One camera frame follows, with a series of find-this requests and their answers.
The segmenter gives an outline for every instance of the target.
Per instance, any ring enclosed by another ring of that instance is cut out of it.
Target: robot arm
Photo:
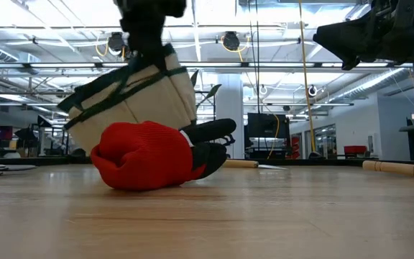
[[[340,58],[347,71],[361,61],[414,63],[414,0],[374,0],[363,17],[321,26],[313,39]]]
[[[121,28],[129,33],[129,50],[165,71],[162,29],[165,17],[182,17],[185,0],[114,0],[121,12]]]

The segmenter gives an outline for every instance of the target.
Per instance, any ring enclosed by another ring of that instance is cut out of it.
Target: red beanie
[[[117,122],[105,129],[91,159],[112,188],[148,191],[197,179],[193,155],[176,129],[155,122]]]

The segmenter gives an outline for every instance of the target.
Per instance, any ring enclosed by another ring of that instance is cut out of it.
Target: wooden stick
[[[258,168],[257,161],[245,161],[245,160],[230,160],[228,159],[224,164],[225,168]]]
[[[414,177],[414,165],[411,165],[411,164],[365,161],[362,164],[362,167],[365,170],[369,170],[369,171],[397,173],[397,174]]]

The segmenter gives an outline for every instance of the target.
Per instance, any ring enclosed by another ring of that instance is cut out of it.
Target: yellow cable
[[[247,75],[247,78],[249,79],[250,84],[251,84],[251,85],[253,85],[253,84],[252,84],[252,81],[250,80],[249,74],[248,74],[248,73],[246,73],[246,75]],[[258,97],[257,89],[256,89],[255,87],[253,87],[253,90],[254,90],[255,94],[257,95],[257,98],[258,98],[259,102],[260,102],[261,104],[263,104],[263,103],[264,103],[264,102],[263,102],[263,99],[261,99],[261,98],[259,98],[259,97]],[[275,148],[276,139],[277,139],[277,136],[279,135],[279,131],[280,131],[280,119],[279,119],[279,117],[278,117],[276,114],[274,114],[274,112],[271,112],[270,108],[268,108],[267,106],[264,106],[264,107],[265,107],[265,108],[266,108],[266,110],[267,110],[267,111],[269,111],[269,112],[270,112],[270,114],[272,114],[272,115],[276,118],[276,120],[277,120],[276,135],[274,136],[274,141],[272,142],[272,145],[271,145],[271,151],[270,151],[270,154],[269,154],[269,155],[267,156],[267,158],[266,158],[266,160],[269,160],[269,159],[271,158],[272,153],[274,152],[274,148]]]
[[[229,52],[232,52],[232,53],[238,53],[238,54],[239,54],[239,58],[241,59],[241,62],[244,62],[244,61],[242,60],[242,54],[241,54],[241,52],[242,52],[243,50],[245,50],[246,48],[248,48],[248,47],[249,47],[249,41],[250,41],[250,38],[249,38],[249,37],[247,37],[247,44],[246,44],[246,45],[245,45],[245,47],[243,47],[241,50],[228,50],[228,48],[226,48],[226,47],[224,46],[224,41],[223,41],[223,39],[224,39],[224,36],[222,36],[222,37],[221,37],[221,46],[223,46],[223,48],[224,48],[225,50],[229,51]]]
[[[243,62],[241,52],[239,51],[238,54],[239,54],[239,58],[241,59],[241,62]]]
[[[303,0],[298,0],[300,6],[300,32],[301,32],[301,49],[303,50],[303,71],[305,75],[305,90],[306,90],[306,104],[308,105],[309,126],[310,126],[310,143],[313,152],[316,151],[316,144],[314,139],[313,116],[311,111],[311,103],[309,102],[308,92],[308,75],[306,70],[306,51],[305,51],[305,35],[303,31]]]
[[[108,41],[109,41],[109,37],[106,38],[106,49],[105,49],[105,53],[101,53],[100,50],[98,50],[98,44],[95,45],[95,51],[97,52],[97,54],[99,54],[100,56],[104,57],[106,56],[106,54],[108,54]]]

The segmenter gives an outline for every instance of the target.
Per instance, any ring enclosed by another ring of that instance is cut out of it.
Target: white pillar
[[[233,159],[244,159],[244,105],[240,74],[219,74],[221,87],[216,95],[216,118],[233,119],[237,128],[233,132],[236,142],[228,148]]]
[[[46,136],[45,136],[45,128],[40,127],[39,130],[39,139],[40,139],[40,156],[46,156],[44,153],[45,144],[46,144]]]

